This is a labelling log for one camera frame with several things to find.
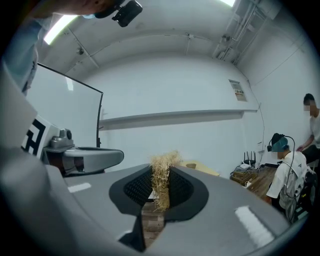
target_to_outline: white wall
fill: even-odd
[[[230,80],[248,102],[237,101]],[[151,54],[100,68],[84,81],[104,92],[101,119],[195,110],[256,110],[244,76],[230,63],[207,57]]]
[[[248,102],[237,101],[230,80],[239,81]],[[211,114],[134,119],[104,125],[101,146],[124,151],[111,171],[148,163],[152,155],[179,150],[228,178],[246,149],[243,110],[258,108],[244,76],[210,58],[152,54],[101,68],[85,83],[104,92],[100,119],[143,114],[215,110]]]
[[[320,105],[320,64],[308,36],[285,9],[266,24],[238,67],[261,103],[265,144],[274,133],[293,137],[296,147],[304,143],[310,132],[303,98],[311,93]],[[243,120],[248,147],[254,147],[262,140],[261,114],[245,113]],[[265,152],[262,162],[276,161]]]

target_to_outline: straw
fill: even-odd
[[[169,199],[169,167],[179,164],[182,158],[177,150],[163,155],[151,157],[152,189],[154,190],[154,202],[156,209],[164,212],[170,207]]]

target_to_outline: camera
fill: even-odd
[[[108,8],[102,12],[94,14],[97,19],[103,19],[110,16],[115,11],[118,13],[112,18],[118,22],[121,27],[126,27],[134,20],[143,10],[141,4],[137,1],[129,1],[125,6],[121,6],[125,0],[115,0],[113,7]]]

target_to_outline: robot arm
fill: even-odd
[[[25,135],[21,148],[44,164],[57,167],[64,176],[101,173],[120,164],[125,157],[121,150],[77,147],[69,129],[60,129],[39,115]]]

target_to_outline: white display panel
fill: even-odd
[[[38,114],[69,129],[76,146],[97,146],[97,122],[102,92],[38,66],[26,99]]]

